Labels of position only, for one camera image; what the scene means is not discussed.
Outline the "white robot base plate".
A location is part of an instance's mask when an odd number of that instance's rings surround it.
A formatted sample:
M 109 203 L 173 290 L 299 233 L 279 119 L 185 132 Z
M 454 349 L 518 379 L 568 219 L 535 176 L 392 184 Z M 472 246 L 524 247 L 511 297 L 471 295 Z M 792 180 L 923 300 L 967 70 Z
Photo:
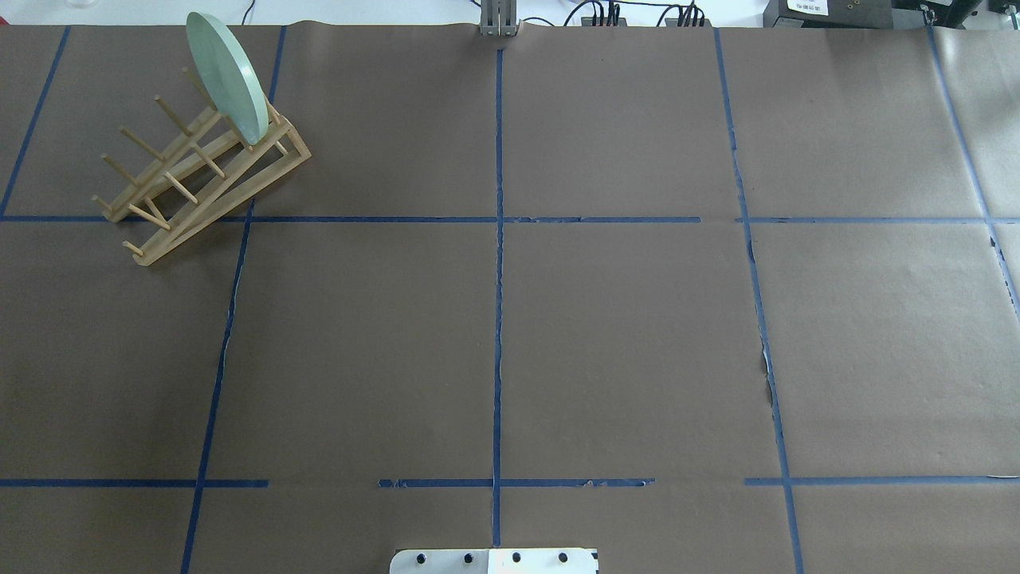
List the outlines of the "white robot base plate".
M 598 573 L 590 547 L 404 549 L 390 560 L 390 573 Z

